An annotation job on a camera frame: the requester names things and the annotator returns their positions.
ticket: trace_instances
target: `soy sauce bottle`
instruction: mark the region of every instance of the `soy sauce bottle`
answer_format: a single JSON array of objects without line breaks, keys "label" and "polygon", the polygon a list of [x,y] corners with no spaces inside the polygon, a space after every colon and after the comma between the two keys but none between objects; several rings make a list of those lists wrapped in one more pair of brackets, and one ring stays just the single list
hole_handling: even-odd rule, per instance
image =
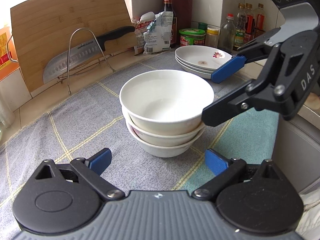
[{"label": "soy sauce bottle", "polygon": [[164,0],[164,12],[173,12],[170,47],[174,48],[177,43],[177,14],[173,10],[172,0]]}]

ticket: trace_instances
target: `white plate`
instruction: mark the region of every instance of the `white plate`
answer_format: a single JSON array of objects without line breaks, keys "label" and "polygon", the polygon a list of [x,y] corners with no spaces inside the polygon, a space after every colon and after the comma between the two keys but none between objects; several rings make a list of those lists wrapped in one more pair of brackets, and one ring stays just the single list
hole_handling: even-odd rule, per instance
[{"label": "white plate", "polygon": [[194,69],[188,68],[187,66],[183,65],[182,63],[180,63],[180,65],[185,71],[187,71],[189,73],[192,73],[192,74],[197,75],[197,76],[204,78],[204,79],[211,79],[211,74],[196,71]]},{"label": "white plate", "polygon": [[127,128],[131,135],[137,140],[137,143],[141,146],[142,149],[144,149],[147,153],[150,153],[151,155],[161,157],[161,158],[170,158],[178,156],[182,153],[184,153],[186,150],[188,150],[191,145],[199,139],[199,137],[204,133],[205,127],[202,128],[191,141],[179,145],[179,146],[173,146],[173,147],[163,147],[163,146],[155,146],[150,143],[146,143],[145,141],[141,140],[136,133],[134,132],[132,126],[125,122],[127,125]]},{"label": "white plate", "polygon": [[205,70],[205,69],[197,68],[197,67],[191,66],[187,63],[184,63],[177,56],[176,56],[176,61],[178,61],[181,65],[185,65],[186,67],[191,68],[196,71],[199,71],[199,72],[208,73],[208,74],[212,74],[214,72],[212,70]]},{"label": "white plate", "polygon": [[182,62],[205,70],[216,70],[232,58],[222,50],[206,46],[183,46],[175,54]]}]

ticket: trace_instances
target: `gray gripper housing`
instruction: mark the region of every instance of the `gray gripper housing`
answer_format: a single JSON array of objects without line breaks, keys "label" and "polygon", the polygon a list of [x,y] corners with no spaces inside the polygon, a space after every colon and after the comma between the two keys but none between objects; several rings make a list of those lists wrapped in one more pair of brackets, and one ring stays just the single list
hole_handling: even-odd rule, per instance
[{"label": "gray gripper housing", "polygon": [[109,201],[100,214],[78,230],[59,236],[23,231],[15,240],[302,240],[295,232],[279,236],[250,235],[227,223],[209,201],[186,191],[131,191]]}]

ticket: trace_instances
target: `orange container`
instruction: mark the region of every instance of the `orange container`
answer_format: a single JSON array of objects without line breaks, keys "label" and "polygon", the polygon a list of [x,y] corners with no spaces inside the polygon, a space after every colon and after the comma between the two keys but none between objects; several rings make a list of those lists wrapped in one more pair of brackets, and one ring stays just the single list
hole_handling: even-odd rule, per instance
[{"label": "orange container", "polygon": [[[7,55],[6,45],[10,36],[11,33],[9,26],[5,26],[4,28],[0,29],[0,81],[19,68],[19,64],[16,62],[11,62]],[[17,53],[12,39],[9,42],[9,53],[11,58],[17,59]]]}]

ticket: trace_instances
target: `plaid cloth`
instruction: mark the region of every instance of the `plaid cloth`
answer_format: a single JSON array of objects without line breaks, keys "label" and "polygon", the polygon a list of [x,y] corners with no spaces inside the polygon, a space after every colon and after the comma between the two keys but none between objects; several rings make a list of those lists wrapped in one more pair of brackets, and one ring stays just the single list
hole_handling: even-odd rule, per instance
[{"label": "plaid cloth", "polygon": [[[19,232],[12,203],[44,159],[69,163],[108,147],[112,151],[112,164],[101,176],[128,193],[132,189],[199,187],[213,177],[204,165],[204,151],[209,147],[251,163],[271,157],[278,115],[255,110],[218,127],[207,127],[191,149],[175,158],[162,159],[144,152],[127,131],[119,92],[130,78],[155,69],[182,70],[174,51],[132,65],[68,97],[0,147],[0,239],[11,239]],[[209,83],[216,97],[221,97],[243,82],[232,76],[221,84]]]}]

